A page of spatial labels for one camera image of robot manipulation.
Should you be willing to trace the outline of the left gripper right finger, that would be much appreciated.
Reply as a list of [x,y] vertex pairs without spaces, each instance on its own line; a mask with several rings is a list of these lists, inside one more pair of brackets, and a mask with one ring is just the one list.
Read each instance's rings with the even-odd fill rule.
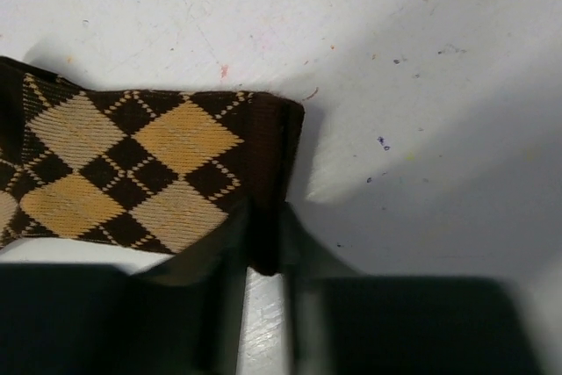
[[280,215],[292,374],[542,374],[508,288],[491,278],[375,276]]

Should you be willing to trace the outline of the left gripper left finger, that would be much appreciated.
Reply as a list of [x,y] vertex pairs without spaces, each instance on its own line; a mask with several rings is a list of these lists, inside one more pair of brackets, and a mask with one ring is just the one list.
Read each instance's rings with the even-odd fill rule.
[[148,270],[1,267],[4,374],[233,374],[246,283],[248,202]]

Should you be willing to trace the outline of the dark argyle sock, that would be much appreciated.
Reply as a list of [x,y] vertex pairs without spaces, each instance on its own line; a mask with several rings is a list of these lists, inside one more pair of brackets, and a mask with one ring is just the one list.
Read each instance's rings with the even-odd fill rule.
[[249,265],[273,275],[304,116],[263,91],[89,90],[5,57],[1,243],[176,254],[248,200]]

